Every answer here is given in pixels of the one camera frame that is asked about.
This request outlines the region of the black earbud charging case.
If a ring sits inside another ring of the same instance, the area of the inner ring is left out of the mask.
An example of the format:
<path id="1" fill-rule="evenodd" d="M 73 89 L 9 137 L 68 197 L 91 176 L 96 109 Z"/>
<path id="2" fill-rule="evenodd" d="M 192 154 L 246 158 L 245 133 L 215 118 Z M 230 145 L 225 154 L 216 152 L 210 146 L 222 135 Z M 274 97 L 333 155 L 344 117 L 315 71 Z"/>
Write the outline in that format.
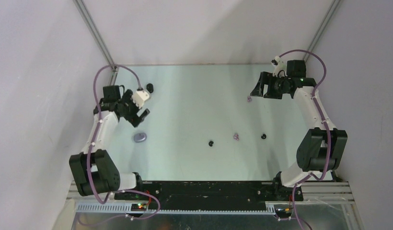
<path id="1" fill-rule="evenodd" d="M 146 85 L 146 90 L 147 90 L 149 93 L 153 93 L 153 92 L 154 92 L 154 85 L 153 85 L 152 83 L 148 83 L 148 84 Z"/>

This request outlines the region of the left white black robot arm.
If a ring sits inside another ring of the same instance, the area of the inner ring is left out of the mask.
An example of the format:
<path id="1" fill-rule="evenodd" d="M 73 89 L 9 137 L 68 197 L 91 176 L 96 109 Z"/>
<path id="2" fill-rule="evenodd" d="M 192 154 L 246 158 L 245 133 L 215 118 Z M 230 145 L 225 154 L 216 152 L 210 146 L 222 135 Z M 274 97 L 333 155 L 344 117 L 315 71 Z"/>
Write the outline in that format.
<path id="1" fill-rule="evenodd" d="M 136 182 L 136 174 L 121 174 L 114 164 L 107 148 L 120 119 L 125 119 L 133 127 L 138 127 L 150 113 L 145 109 L 139 111 L 150 99 L 150 93 L 139 88 L 135 92 L 130 89 L 120 90 L 124 86 L 105 86 L 103 98 L 93 110 L 94 123 L 89 139 L 81 152 L 72 155 L 69 166 L 81 196 L 91 196 L 95 193 L 108 193 L 126 189 L 132 199 L 144 196 L 145 187 Z"/>

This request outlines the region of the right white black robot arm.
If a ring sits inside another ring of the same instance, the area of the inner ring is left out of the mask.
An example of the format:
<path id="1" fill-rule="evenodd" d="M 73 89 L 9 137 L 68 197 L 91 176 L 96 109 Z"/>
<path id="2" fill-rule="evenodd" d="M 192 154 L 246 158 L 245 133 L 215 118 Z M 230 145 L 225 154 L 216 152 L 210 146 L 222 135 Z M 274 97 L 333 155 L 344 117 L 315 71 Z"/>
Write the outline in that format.
<path id="1" fill-rule="evenodd" d="M 308 128 L 296 153 L 296 161 L 278 174 L 279 183 L 272 194 L 285 200 L 291 188 L 313 177 L 320 181 L 328 171 L 338 168 L 347 143 L 347 133 L 339 130 L 328 117 L 319 97 L 315 79 L 306 76 L 303 60 L 284 61 L 276 56 L 271 61 L 273 72 L 261 72 L 251 97 L 281 100 L 289 95 L 297 104 Z"/>

